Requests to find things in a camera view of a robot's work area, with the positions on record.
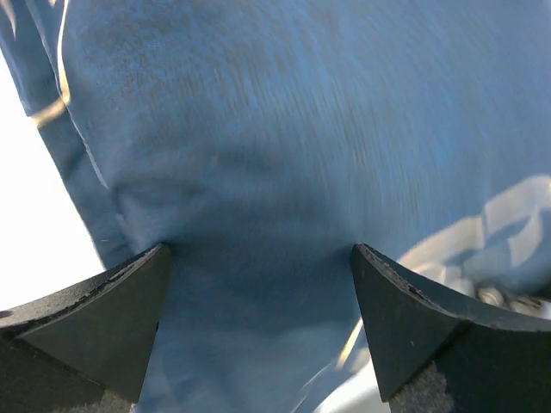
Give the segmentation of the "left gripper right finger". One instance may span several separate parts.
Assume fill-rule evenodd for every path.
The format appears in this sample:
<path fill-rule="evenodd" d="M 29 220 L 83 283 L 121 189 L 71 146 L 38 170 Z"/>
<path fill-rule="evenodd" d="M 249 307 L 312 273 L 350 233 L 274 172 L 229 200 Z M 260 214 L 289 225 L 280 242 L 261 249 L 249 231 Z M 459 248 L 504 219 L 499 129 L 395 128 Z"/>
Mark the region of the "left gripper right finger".
<path fill-rule="evenodd" d="M 479 302 L 367 245 L 351 267 L 383 401 L 549 402 L 548 320 Z"/>

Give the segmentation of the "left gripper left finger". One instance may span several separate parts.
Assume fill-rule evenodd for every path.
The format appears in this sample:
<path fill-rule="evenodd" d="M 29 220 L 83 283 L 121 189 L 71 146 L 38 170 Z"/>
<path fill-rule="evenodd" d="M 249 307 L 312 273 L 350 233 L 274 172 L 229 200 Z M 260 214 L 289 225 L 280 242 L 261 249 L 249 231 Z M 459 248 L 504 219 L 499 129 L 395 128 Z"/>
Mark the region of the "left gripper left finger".
<path fill-rule="evenodd" d="M 170 263 L 170 250 L 160 244 L 2 311 L 2 404 L 136 404 Z"/>

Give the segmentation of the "blue fish-print pillowcase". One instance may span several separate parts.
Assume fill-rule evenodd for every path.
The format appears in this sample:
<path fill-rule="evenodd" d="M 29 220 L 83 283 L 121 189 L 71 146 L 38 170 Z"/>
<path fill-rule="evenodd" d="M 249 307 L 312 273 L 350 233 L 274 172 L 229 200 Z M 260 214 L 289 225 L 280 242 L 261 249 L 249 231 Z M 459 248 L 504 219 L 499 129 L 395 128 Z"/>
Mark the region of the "blue fish-print pillowcase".
<path fill-rule="evenodd" d="M 106 267 L 174 259 L 137 412 L 311 412 L 366 243 L 550 280 L 547 1 L 4 1 L 22 106 Z"/>

